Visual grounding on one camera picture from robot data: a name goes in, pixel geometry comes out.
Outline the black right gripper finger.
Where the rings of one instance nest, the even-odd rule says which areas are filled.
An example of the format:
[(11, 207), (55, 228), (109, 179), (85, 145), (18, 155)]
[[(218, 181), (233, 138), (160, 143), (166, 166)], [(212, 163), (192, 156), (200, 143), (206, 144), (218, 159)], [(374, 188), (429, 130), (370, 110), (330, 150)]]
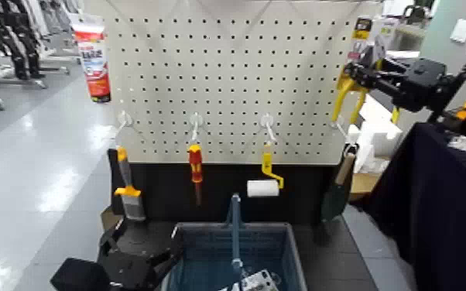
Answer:
[(362, 63), (350, 62), (344, 66), (343, 73), (348, 76), (347, 82), (343, 85), (343, 96), (349, 91), (357, 89), (379, 90), (391, 98), (400, 98), (406, 95), (401, 88), (401, 82), (406, 78), (404, 74), (386, 73), (378, 68), (378, 63), (370, 67)]
[(409, 64), (390, 58), (382, 58), (379, 64), (379, 70), (386, 73), (404, 74), (408, 69)]

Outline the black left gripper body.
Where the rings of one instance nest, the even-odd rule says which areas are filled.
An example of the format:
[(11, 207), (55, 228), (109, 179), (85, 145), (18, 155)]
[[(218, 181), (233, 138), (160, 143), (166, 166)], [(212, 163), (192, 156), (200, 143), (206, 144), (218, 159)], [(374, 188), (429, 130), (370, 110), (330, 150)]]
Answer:
[(121, 251), (106, 241), (99, 248), (98, 263), (118, 290), (155, 290), (167, 271), (159, 266), (168, 262), (168, 251), (151, 255), (135, 255)]

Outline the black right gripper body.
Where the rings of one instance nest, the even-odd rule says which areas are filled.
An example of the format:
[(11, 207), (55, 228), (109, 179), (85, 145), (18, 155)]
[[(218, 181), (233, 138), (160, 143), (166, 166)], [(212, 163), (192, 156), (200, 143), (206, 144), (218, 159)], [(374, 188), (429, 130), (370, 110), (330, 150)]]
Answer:
[(455, 94), (459, 77), (447, 73), (447, 66), (426, 58), (416, 59), (399, 82), (395, 106), (411, 112), (423, 108), (441, 113)]

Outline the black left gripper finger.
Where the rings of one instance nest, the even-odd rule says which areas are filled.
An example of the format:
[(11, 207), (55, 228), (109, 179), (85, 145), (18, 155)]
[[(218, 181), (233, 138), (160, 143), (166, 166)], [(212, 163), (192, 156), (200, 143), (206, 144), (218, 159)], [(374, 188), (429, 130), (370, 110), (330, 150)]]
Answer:
[(171, 270), (184, 254), (182, 232), (176, 230), (172, 233), (168, 247), (152, 259), (152, 266), (158, 270)]
[(105, 231), (99, 241), (99, 252), (101, 254), (118, 252), (118, 240), (126, 232), (127, 228), (127, 220), (122, 218), (116, 224), (111, 226), (107, 231)]

